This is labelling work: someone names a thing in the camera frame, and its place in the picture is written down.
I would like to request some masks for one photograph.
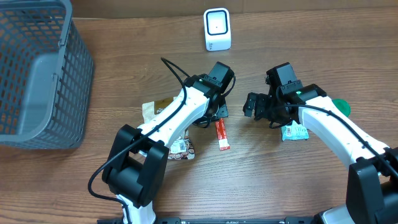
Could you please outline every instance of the plastic basket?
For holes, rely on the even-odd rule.
[[[0,1],[0,144],[78,147],[93,74],[69,1]]]

